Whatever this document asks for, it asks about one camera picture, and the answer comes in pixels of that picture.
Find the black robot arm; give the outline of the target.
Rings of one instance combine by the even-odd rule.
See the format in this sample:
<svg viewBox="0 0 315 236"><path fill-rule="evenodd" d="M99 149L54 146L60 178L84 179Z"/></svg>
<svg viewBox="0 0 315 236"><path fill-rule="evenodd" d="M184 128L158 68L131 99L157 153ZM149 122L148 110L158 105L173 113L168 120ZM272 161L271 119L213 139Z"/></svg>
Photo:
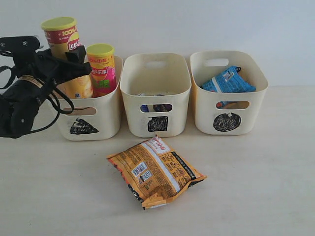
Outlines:
<svg viewBox="0 0 315 236"><path fill-rule="evenodd" d="M57 115L74 111L71 99L58 85L75 78L89 75L91 66L84 61L86 49L79 46L67 52L65 59L54 57L49 49L2 49L2 56L12 57L14 66L2 66L11 76L0 96L0 135L5 138L20 138L51 127L57 119L43 128L33 129L34 119L40 106L49 100Z"/></svg>

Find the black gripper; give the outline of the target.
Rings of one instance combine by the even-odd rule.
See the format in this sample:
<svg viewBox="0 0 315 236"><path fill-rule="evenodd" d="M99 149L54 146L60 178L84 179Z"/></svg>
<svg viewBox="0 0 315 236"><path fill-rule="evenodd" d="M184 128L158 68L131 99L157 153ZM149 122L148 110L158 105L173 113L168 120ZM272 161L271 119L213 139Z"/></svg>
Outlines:
<svg viewBox="0 0 315 236"><path fill-rule="evenodd" d="M14 48L13 61L16 77L22 79L31 76L43 83L55 79L59 85L90 74L92 69L90 63L85 62L86 49L83 45L66 52L65 55L68 62L53 57L50 50Z"/></svg>

